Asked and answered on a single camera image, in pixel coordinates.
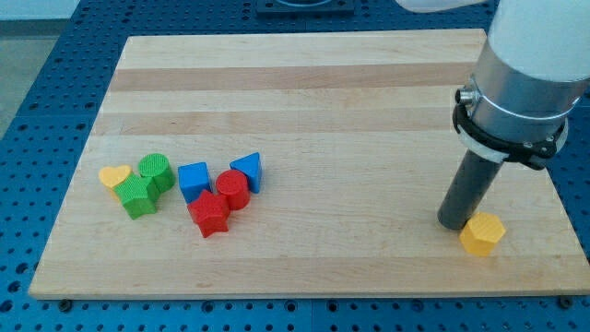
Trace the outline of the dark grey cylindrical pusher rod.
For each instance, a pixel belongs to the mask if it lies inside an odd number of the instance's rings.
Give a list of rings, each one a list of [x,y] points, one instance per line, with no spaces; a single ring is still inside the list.
[[[497,176],[502,163],[481,158],[468,150],[437,212],[447,229],[462,230]]]

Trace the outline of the black flange mount ring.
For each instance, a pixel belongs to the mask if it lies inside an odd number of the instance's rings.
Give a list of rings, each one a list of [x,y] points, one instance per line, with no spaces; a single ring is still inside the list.
[[[568,120],[558,130],[537,142],[511,142],[485,132],[467,114],[466,106],[456,104],[453,110],[453,125],[460,141],[466,148],[494,163],[514,162],[540,171],[565,145],[568,136]]]

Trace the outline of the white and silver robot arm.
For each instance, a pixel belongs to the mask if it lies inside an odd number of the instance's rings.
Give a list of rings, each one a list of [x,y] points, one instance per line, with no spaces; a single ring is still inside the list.
[[[455,93],[466,154],[437,212],[461,230],[505,162],[542,170],[589,87],[589,0],[501,0],[468,82]]]

